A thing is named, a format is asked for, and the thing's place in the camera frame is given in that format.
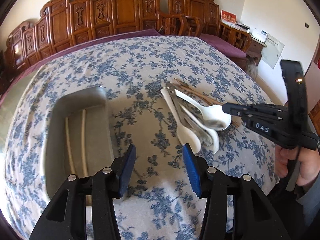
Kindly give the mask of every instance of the floral tablecloth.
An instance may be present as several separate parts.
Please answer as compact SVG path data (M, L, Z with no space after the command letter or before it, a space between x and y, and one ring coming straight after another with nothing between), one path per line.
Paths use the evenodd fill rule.
M44 156L54 103L63 95L103 86L113 110L118 154L129 143L138 158L128 194L115 202L122 239L197 239L206 199L191 190L176 122L160 89L179 78L197 91L240 104L270 103L239 67L198 38L140 37L87 47L44 65L26 89L6 142L4 179L13 228L28 238L49 202ZM199 156L228 175L252 175L267 194L275 185L274 144L243 125L219 132L219 151ZM232 227L232 197L228 228ZM90 208L87 234L93 236Z

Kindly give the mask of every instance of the purple cushion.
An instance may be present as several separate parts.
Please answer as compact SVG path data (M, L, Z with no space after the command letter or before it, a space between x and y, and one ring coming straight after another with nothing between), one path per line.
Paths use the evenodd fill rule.
M210 34L201 34L199 37L201 40L205 41L218 51L220 51L223 55L227 57L238 57L244 58L246 57L246 53L242 50L232 46L230 43L224 41L218 36L210 35Z

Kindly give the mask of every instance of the silver screw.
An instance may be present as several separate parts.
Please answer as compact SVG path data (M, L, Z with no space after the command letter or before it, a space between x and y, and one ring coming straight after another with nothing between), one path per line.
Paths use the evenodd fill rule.
M246 181L250 181L251 180L251 176L248 175L248 174L244 174L243 175L243 179L246 180Z
M111 171L112 171L112 169L111 169L110 167L105 167L105 168L102 170L102 172L103 172L104 174L109 174Z
M216 169L215 167L209 167L209 168L207 169L207 171L208 171L209 173L216 173L216 172L217 172L217 169Z
M68 177L68 180L69 180L69 181L74 181L76 178L77 178L77 176L74 175L74 174L72 174L72 175L70 175L70 176Z

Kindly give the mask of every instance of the table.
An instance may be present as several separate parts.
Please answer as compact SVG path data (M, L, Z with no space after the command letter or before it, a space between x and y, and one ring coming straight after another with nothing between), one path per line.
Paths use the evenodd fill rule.
M160 93L174 78L221 102L271 103L239 67L194 37L125 39L54 59L39 69L22 96L5 147L5 190L14 229L28 238L49 201L43 163L54 103L100 85L108 89L119 154L131 142L137 147L128 194L115 202L122 239L196 239L206 200L191 190L176 122ZM215 155L210 147L198 155L228 175L252 175L267 194L276 183L274 144L243 125L219 132L219 138ZM230 196L228 228L232 204ZM87 234L91 239L90 208Z

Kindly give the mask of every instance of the gray sleeve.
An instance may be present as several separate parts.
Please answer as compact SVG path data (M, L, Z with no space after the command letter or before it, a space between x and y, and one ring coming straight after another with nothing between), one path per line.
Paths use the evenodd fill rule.
M307 226L310 226L320 210L320 175L308 192L297 202L303 206L304 221Z

